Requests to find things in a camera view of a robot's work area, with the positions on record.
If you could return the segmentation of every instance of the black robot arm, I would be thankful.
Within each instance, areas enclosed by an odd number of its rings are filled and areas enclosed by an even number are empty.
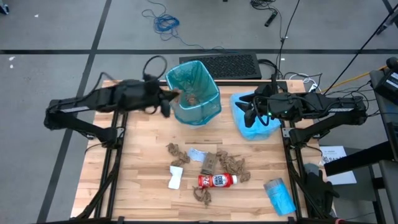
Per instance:
[[[324,118],[335,113],[323,121],[304,129],[291,129],[286,135],[290,136],[291,145],[303,146],[311,137],[323,137],[330,129],[337,126],[360,125],[366,121],[366,107],[361,96],[352,98],[329,98],[321,93],[276,93],[272,94],[271,87],[262,85],[250,95],[240,97],[245,103],[236,103],[244,111],[246,127],[250,128],[256,118],[267,126],[270,119],[298,122],[302,119]]]
[[[102,113],[112,111],[127,113],[134,110],[146,111],[147,108],[153,107],[151,113],[153,114],[160,107],[161,113],[168,118],[170,116],[169,103],[178,96],[178,93],[161,89],[158,77],[153,77],[144,72],[143,79],[144,81],[124,80],[114,86],[92,90],[80,98],[52,100],[45,112],[44,126],[51,130],[72,129],[89,139],[98,138],[104,147],[115,147],[119,136],[117,128],[95,126],[76,118],[74,113],[89,110]]]

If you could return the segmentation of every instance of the concrete floor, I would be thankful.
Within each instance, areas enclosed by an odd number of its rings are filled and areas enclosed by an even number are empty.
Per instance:
[[[280,47],[279,18],[270,27],[264,27],[270,12],[254,10],[248,0],[229,0],[228,3],[221,0],[157,1],[167,6],[167,13],[180,19],[179,33],[186,42],[198,43],[208,49],[221,45],[228,49],[254,49],[257,52]],[[144,62],[157,52],[91,54],[94,61],[90,67],[87,61],[89,53],[94,53],[90,49],[106,0],[7,0],[6,3],[11,13],[0,15],[0,104],[3,105],[0,111],[0,142],[3,143],[0,223],[35,223],[64,135],[64,131],[49,131],[42,124],[49,101],[75,96],[85,69],[90,75],[86,92],[92,89],[102,71],[117,79],[140,78]],[[390,0],[393,7],[396,3],[397,0]],[[273,5],[282,14],[282,30],[285,31],[295,2],[276,0]],[[98,49],[192,49],[179,40],[161,41],[152,30],[152,21],[141,16],[141,11],[147,8],[154,9],[156,14],[161,12],[161,8],[146,1],[111,1]],[[330,50],[360,48],[387,13],[381,0],[301,0],[284,49],[325,51],[323,54],[283,54],[285,60],[281,63],[281,71],[322,72],[320,86],[328,87],[354,56],[352,51],[338,54]],[[398,49],[397,36],[398,29],[390,27],[373,38],[366,49]],[[61,51],[50,52],[54,55],[32,55],[29,51],[12,54],[12,51],[1,50]],[[87,51],[73,53],[62,50]],[[185,53],[166,54],[169,68],[178,64],[179,57],[188,55]],[[393,56],[376,51],[370,53],[358,56],[341,80],[377,69]],[[10,61],[9,57],[13,56],[15,59]],[[257,57],[275,60],[276,55],[258,54]],[[271,75],[267,67],[261,67],[261,72],[263,78]],[[368,80],[365,77],[340,89],[360,86]],[[369,99],[374,98],[372,92],[366,94]],[[369,111],[376,110],[377,104],[373,101]],[[79,117],[92,121],[93,113],[79,114]],[[362,126],[336,128],[321,140],[321,144],[366,148],[385,140],[378,116],[369,118]],[[69,218],[86,143],[86,139],[73,133],[47,221]],[[386,218],[390,220],[388,223],[392,223],[385,192],[381,194],[386,205]],[[341,218],[372,212],[369,202],[339,199],[335,204]],[[374,215],[356,220],[375,222]]]

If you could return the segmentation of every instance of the blue container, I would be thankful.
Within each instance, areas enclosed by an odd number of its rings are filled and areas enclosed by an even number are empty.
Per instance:
[[[247,92],[247,93],[235,93],[231,95],[231,109],[232,109],[232,116],[234,118],[235,124],[238,127],[239,131],[241,132],[242,136],[250,141],[259,141],[259,140],[265,140],[271,136],[271,134],[277,130],[279,130],[280,127],[280,121],[278,119],[270,119],[268,126],[262,125],[260,122],[260,119],[256,117],[256,120],[254,121],[254,124],[250,127],[247,128],[244,125],[244,112],[241,110],[238,106],[236,106],[236,102],[243,103],[239,99],[241,96],[246,96],[248,94],[253,93]],[[261,117],[263,120],[267,119],[267,116],[264,115]]]
[[[166,74],[171,90],[182,90],[179,101],[171,101],[175,118],[193,126],[207,124],[221,112],[220,90],[200,61],[183,63]]]

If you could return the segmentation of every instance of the butcher block tabletop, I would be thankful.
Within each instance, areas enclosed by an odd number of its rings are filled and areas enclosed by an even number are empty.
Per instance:
[[[305,91],[300,80],[286,82],[291,93]],[[125,220],[141,221],[284,221],[288,216],[295,216],[295,213],[278,216],[263,187],[272,179],[282,178],[291,194],[281,131],[278,129],[263,141],[248,141],[241,136],[232,117],[230,96],[233,93],[254,91],[256,86],[219,88],[222,112],[198,129],[180,124],[173,114],[165,119],[160,113],[147,115],[138,111],[130,112],[113,220],[124,216]],[[96,113],[94,124],[102,128],[110,127],[112,117],[112,113]],[[303,120],[297,123],[297,127],[304,128],[311,124],[312,120]],[[98,140],[89,141],[88,147],[98,143]],[[178,144],[182,151],[188,151],[191,147],[212,153],[224,150],[229,156],[237,156],[237,160],[245,158],[251,178],[230,188],[209,189],[211,203],[206,208],[203,202],[198,202],[193,196],[193,187],[198,186],[201,162],[184,164],[179,190],[168,188],[170,164],[176,159],[167,150],[166,145],[169,143]],[[315,140],[311,140],[308,145],[319,147]],[[96,146],[86,153],[71,217],[81,213],[97,192],[105,152],[106,149]],[[321,160],[320,152],[310,148],[302,149],[302,157],[304,164],[318,164]],[[223,173],[219,163],[215,173]],[[299,188],[298,192],[302,213],[306,216],[305,202]],[[106,192],[102,217],[106,213],[108,197]]]

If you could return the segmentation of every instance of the white paper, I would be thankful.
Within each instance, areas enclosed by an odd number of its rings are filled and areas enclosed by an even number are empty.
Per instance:
[[[182,171],[182,167],[170,166],[170,173],[172,174],[172,178],[169,182],[170,189],[178,190],[180,188]]]
[[[207,152],[202,152],[194,148],[190,148],[188,151],[188,156],[191,158],[193,161],[199,161],[203,162],[205,161]]]
[[[322,146],[320,147],[320,149],[323,153],[322,164],[335,161],[339,158],[347,156],[343,146]],[[356,184],[356,179],[353,171],[328,176],[328,180],[333,185]]]

